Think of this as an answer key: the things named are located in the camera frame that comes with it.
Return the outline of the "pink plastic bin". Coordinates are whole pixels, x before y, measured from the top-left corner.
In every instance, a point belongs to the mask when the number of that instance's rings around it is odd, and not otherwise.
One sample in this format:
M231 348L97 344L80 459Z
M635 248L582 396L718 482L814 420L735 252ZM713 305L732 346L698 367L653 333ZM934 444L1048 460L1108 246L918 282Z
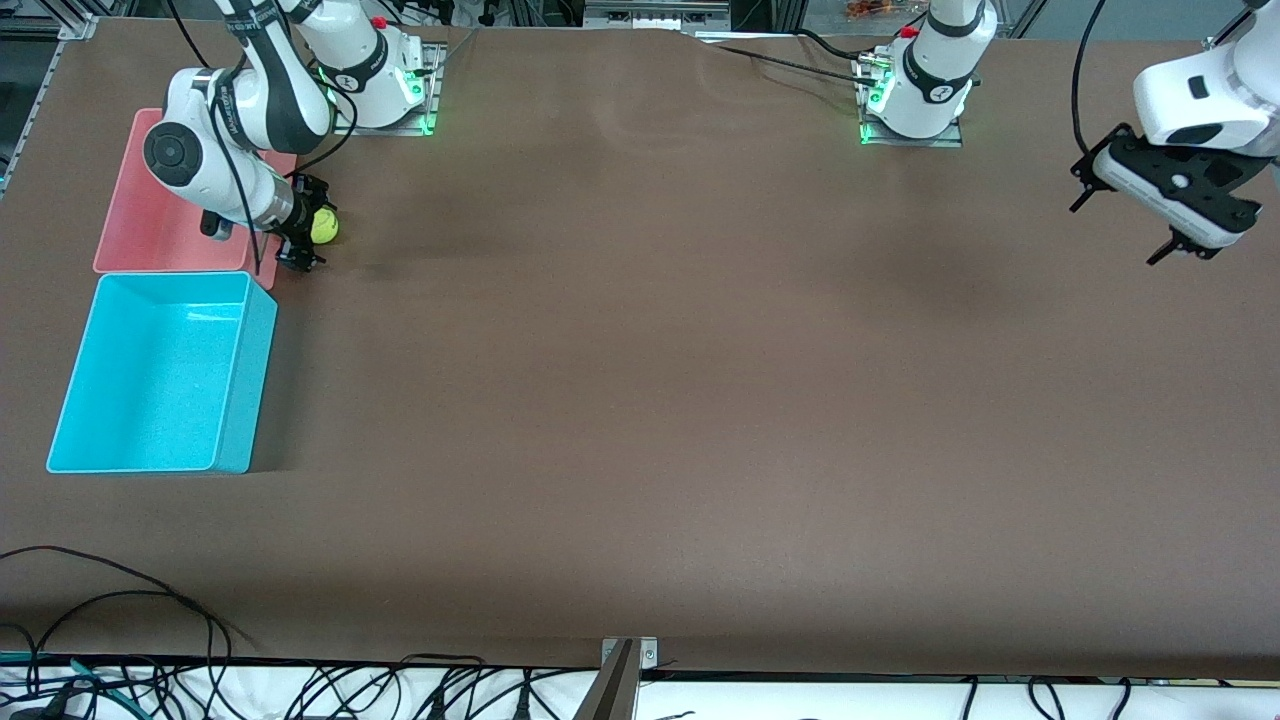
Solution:
M93 269L99 274L134 272L248 272L271 290L282 241L259 234L261 263L255 264L250 233L237 225L227 240L202 234L202 209L164 188L150 174L145 136L163 118L159 108L140 109L111 193Z

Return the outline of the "blue plastic bin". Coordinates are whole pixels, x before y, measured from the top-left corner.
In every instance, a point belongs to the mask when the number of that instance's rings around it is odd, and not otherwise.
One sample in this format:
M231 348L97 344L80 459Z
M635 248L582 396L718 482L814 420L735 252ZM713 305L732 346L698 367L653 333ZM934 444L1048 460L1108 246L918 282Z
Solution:
M101 275L47 470L246 473L276 316L247 272Z

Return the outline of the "brown table cover sheet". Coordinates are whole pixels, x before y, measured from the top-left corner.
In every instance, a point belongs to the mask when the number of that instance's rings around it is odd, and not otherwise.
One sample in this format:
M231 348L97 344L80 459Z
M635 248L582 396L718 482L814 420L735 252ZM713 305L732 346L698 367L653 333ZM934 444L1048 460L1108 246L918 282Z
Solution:
M131 585L243 655L1280 676L1280 197L1215 260L1078 184L1069 42L960 149L662 31L448 33L433 137L316 173L252 470L46 470L160 20L70 44L0 200L0 620Z

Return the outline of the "grey power strip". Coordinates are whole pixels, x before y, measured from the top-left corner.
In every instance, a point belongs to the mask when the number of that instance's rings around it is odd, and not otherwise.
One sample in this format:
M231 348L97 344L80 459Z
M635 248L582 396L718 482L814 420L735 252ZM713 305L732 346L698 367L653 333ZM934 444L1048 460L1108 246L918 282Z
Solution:
M584 0L585 29L675 29L728 32L728 0Z

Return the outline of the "grey metal bar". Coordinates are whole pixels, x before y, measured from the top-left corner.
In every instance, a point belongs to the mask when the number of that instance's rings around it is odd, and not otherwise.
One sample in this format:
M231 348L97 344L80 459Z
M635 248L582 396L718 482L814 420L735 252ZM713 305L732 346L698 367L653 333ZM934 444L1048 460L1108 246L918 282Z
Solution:
M607 638L603 662L572 720L635 720L643 662L648 659L644 639Z

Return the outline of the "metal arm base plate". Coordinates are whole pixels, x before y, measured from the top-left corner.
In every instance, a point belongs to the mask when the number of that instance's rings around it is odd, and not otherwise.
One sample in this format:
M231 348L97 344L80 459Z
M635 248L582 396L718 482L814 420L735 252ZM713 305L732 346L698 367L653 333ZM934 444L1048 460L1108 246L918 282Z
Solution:
M444 44L425 44L396 28L380 32L384 63L369 73L320 65L325 79L340 88L335 97L335 132L355 135L430 136L436 127L444 81Z
M856 91L860 142L864 145L878 143L904 147L961 147L963 132L960 113L965 108L964 102L957 105L957 110L954 113L942 132L927 138L916 138L902 135L888 126L884 118L881 117L878 110L883 108L892 91L897 88L900 83L896 81L892 58L879 54L879 49L884 49L884 46L878 46L874 53L859 53L858 58L850 61L855 78L872 81L870 85L861 86Z

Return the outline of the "aluminium frame rail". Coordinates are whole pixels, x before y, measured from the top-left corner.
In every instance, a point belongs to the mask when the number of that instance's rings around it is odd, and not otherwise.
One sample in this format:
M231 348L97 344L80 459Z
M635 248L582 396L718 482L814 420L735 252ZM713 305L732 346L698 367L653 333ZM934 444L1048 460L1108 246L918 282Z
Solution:
M97 19L79 0L0 0L0 199L67 45L90 38Z

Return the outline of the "silver metal bracket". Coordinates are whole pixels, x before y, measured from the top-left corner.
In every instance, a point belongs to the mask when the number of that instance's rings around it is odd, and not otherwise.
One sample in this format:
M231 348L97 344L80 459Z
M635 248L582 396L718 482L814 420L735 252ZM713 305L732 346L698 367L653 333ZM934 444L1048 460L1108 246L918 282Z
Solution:
M600 667L605 666L613 652L626 641L631 641L634 648L639 652L639 667L641 671L648 671L658 666L660 657L658 639L655 637L609 635L605 637L600 644Z

